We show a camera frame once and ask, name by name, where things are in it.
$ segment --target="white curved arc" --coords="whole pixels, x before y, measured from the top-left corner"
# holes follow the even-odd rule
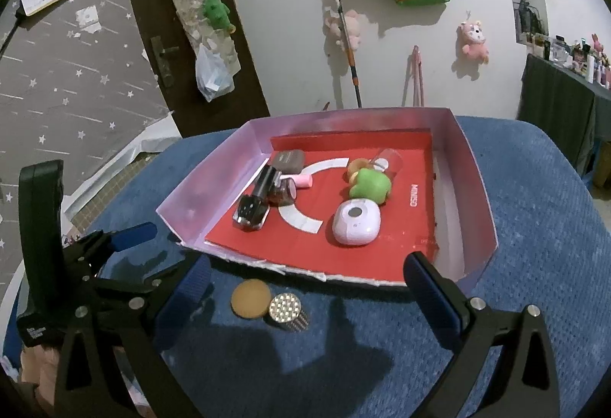
[[[280,206],[278,211],[286,223],[302,232],[318,233],[323,225],[322,220],[314,220],[314,218],[304,215],[294,204]]]
[[[313,175],[321,170],[327,170],[329,168],[346,168],[348,166],[349,158],[334,158],[333,160],[322,160],[312,163],[306,166],[302,171],[302,175]]]
[[[322,160],[312,163],[305,167],[302,171],[302,175],[313,175],[322,170],[329,168],[346,168],[348,166],[349,158],[334,158],[332,160]],[[304,215],[297,209],[294,204],[289,206],[281,206],[278,208],[282,219],[291,225],[291,227],[301,230],[307,233],[318,233],[320,227],[323,226],[322,220],[315,220],[309,216]]]

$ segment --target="green plush toy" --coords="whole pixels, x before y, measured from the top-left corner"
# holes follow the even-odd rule
[[[390,178],[382,172],[361,168],[356,175],[356,184],[350,189],[350,198],[364,197],[381,205],[390,194],[391,187]]]
[[[206,0],[202,9],[204,16],[210,20],[215,30],[224,29],[230,34],[235,32],[235,26],[229,21],[229,8],[221,0]]]

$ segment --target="blue gripper pad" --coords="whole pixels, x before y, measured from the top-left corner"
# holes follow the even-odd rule
[[[141,223],[135,227],[111,234],[110,248],[114,252],[153,240],[157,236],[157,226],[152,222]]]
[[[206,254],[201,255],[157,314],[153,347],[158,353],[175,344],[191,314],[199,307],[210,285],[211,270],[210,259]]]
[[[439,345],[444,349],[456,351],[460,347],[464,327],[459,314],[438,284],[451,281],[439,275],[430,263],[427,268],[423,264],[424,261],[428,263],[422,253],[413,252],[408,255],[403,264],[403,278]]]

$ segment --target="red box bottom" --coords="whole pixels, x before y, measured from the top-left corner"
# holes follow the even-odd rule
[[[342,246],[335,241],[333,217],[339,205],[348,199],[349,186],[346,169],[331,168],[313,175],[311,189],[297,191],[296,207],[304,215],[324,221],[317,234],[294,229],[276,208],[272,208],[261,230],[245,232],[231,219],[234,204],[210,231],[207,240],[279,265],[377,281],[401,282],[405,257],[415,250],[433,260],[438,247],[433,204],[433,140],[429,131],[325,132],[273,137],[271,143],[274,154],[290,149],[305,151],[306,165],[333,158],[372,158],[380,149],[395,149],[401,155],[402,169],[393,181],[389,199],[380,207],[382,222],[378,237],[359,247]],[[412,185],[418,186],[416,206],[410,200]]]

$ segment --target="wooden door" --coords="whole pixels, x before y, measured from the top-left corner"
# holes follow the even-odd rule
[[[172,0],[131,0],[142,41],[157,75],[160,76],[160,72],[154,60],[151,37],[161,36],[165,48],[179,47],[178,53],[167,57],[174,85],[168,89],[162,86],[162,90],[183,137],[237,128],[253,118],[270,115],[235,3],[222,1],[230,8],[231,22],[237,28],[231,37],[241,69],[233,77],[235,90],[208,103],[197,89],[195,53],[176,16]]]

